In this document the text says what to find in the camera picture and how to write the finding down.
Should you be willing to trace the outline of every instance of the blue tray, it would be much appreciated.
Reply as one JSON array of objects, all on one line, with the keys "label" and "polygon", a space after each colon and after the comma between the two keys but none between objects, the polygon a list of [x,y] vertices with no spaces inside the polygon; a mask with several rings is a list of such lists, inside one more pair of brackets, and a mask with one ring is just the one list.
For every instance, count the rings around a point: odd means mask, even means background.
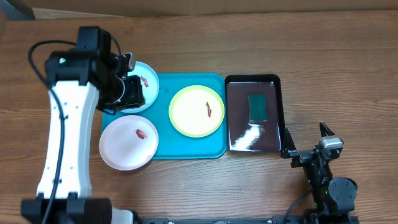
[{"label": "blue tray", "polygon": [[[151,121],[159,134],[159,145],[152,159],[212,159],[222,156],[227,148],[225,118],[213,134],[203,138],[190,138],[173,127],[169,119],[169,104],[182,88],[203,85],[216,91],[225,105],[224,79],[215,73],[161,73],[158,77],[160,90],[154,104],[136,114]],[[101,133],[108,124],[125,115],[130,114],[103,114]]]}]

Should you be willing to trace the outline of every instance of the wooden tabletop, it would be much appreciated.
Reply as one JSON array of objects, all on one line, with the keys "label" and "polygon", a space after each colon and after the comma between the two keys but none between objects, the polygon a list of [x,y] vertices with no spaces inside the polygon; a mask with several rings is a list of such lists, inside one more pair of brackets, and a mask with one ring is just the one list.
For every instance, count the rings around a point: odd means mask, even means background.
[{"label": "wooden tabletop", "polygon": [[[361,223],[398,222],[398,11],[9,21],[0,48],[0,220],[24,222],[22,198],[34,198],[49,136],[49,99],[27,62],[41,40],[76,41],[79,26],[101,26],[124,52],[156,72],[275,73],[285,122],[298,149],[320,138],[318,123],[345,142],[333,174],[358,184]],[[42,67],[53,50],[34,55]],[[256,218],[282,215],[308,189],[301,168],[278,154],[154,161],[139,172],[100,157],[95,114],[90,177],[94,197],[141,217]],[[313,207],[311,198],[293,213]]]}]

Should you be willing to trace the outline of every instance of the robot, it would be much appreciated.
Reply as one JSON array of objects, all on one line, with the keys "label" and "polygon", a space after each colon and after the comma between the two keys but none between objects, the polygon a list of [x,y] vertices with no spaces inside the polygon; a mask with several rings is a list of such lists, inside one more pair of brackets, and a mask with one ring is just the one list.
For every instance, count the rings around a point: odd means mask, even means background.
[{"label": "robot", "polygon": [[[112,53],[112,41],[119,54]],[[44,78],[32,61],[32,54],[38,46],[51,43],[75,48],[52,52],[45,62],[47,77]],[[31,223],[359,223],[357,217],[349,215],[354,210],[356,183],[349,178],[333,177],[329,168],[329,162],[339,158],[344,142],[323,122],[321,140],[308,151],[296,150],[289,129],[285,129],[281,157],[291,159],[292,168],[303,167],[310,186],[285,215],[240,220],[141,219],[135,211],[112,207],[108,198],[92,198],[88,162],[95,109],[114,114],[145,103],[140,78],[127,76],[134,69],[134,56],[122,54],[109,32],[99,27],[81,27],[77,43],[39,42],[29,50],[28,59],[48,88],[51,105],[47,157],[37,196],[21,202],[21,215]],[[309,194],[313,195],[316,208],[306,210],[302,216],[289,215]]]}]

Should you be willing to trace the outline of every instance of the green sponge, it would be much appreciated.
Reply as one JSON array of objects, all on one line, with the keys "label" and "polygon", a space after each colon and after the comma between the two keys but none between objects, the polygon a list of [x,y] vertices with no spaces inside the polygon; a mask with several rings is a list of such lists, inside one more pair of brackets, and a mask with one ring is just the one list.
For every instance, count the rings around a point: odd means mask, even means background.
[{"label": "green sponge", "polygon": [[249,95],[250,121],[268,120],[266,103],[266,96],[264,94]]}]

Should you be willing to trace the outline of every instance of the tray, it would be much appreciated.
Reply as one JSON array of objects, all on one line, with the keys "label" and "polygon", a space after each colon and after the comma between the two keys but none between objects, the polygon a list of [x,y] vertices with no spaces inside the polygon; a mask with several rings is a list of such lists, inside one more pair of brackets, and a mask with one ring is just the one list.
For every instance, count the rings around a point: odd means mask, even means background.
[{"label": "tray", "polygon": [[[215,73],[160,73],[159,94],[152,106],[136,113],[151,121],[159,134],[159,145],[152,159],[213,159],[222,156],[227,148],[226,118],[212,134],[203,138],[191,138],[179,133],[170,122],[169,104],[173,96],[190,85],[207,86],[223,99],[225,105],[224,79]],[[103,114],[102,130],[112,121],[128,113]]]}]

